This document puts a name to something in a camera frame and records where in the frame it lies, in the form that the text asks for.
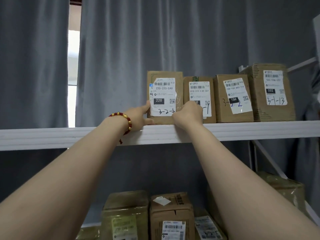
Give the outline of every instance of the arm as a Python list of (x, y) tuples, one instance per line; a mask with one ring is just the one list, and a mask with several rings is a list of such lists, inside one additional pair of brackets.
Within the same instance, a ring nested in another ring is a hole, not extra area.
[[(125, 112), (132, 130), (152, 124), (143, 119), (150, 103)], [(120, 137), (122, 116), (106, 118), (0, 204), (0, 239), (75, 239), (91, 196)]]
[(320, 239), (319, 228), (202, 125), (193, 101), (173, 114), (194, 145), (231, 239)]

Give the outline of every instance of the bracelet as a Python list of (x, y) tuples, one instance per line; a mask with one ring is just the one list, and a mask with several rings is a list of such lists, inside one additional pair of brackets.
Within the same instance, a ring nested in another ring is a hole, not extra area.
[(120, 112), (112, 113), (112, 114), (109, 115), (109, 117), (117, 116), (117, 115), (123, 116), (123, 117), (125, 117), (125, 118), (128, 120), (129, 128), (128, 128), (128, 130), (127, 130), (123, 135), (128, 134), (128, 133), (131, 131), (131, 128), (132, 128), (132, 124), (131, 124), (130, 118), (129, 118), (125, 113), (120, 113)]

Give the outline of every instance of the gray curtain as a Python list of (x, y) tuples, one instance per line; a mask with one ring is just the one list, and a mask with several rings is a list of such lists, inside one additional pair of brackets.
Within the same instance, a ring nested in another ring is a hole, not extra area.
[[(70, 0), (0, 0), (0, 129), (68, 127)], [(0, 202), (63, 150), (0, 152)]]
[[(83, 0), (76, 126), (97, 126), (115, 111), (146, 101), (147, 70), (185, 76), (234, 74), (241, 65), (290, 67), (310, 58), (320, 0)], [(297, 119), (312, 100), (311, 76), (290, 76)], [(263, 145), (286, 171), (294, 140)], [(226, 142), (248, 162), (246, 142)], [(86, 222), (99, 220), (111, 192), (188, 191), (205, 201), (206, 179), (191, 144), (117, 148)]]

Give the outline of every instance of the white sticker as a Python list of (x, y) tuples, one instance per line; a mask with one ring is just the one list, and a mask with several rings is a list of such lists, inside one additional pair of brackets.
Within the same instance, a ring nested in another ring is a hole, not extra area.
[(184, 240), (185, 235), (185, 221), (164, 221), (162, 223), (162, 240)]
[(157, 202), (158, 204), (163, 205), (163, 206), (165, 206), (171, 202), (170, 200), (168, 200), (162, 196), (155, 198), (153, 201)]
[(176, 112), (175, 78), (157, 78), (149, 84), (151, 116), (171, 116)]
[(227, 105), (227, 103), (230, 104), (233, 114), (252, 111), (251, 102), (242, 78), (225, 80), (223, 83), (226, 88), (226, 94), (229, 100), (224, 101), (224, 103), (225, 106)]
[(136, 216), (122, 216), (111, 219), (113, 240), (137, 240)]
[(195, 217), (194, 224), (200, 239), (223, 239), (209, 216)]
[(264, 90), (267, 105), (287, 105), (282, 71), (263, 71)]
[(203, 108), (203, 118), (212, 116), (209, 81), (190, 81), (189, 100), (195, 101)]

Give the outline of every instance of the metal shelf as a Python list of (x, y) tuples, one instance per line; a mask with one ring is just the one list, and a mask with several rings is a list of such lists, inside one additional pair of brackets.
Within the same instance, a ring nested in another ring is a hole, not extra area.
[[(320, 137), (320, 121), (204, 124), (220, 141)], [(94, 127), (0, 130), (0, 151), (69, 148)], [(149, 125), (122, 138), (122, 145), (190, 142), (174, 125)]]

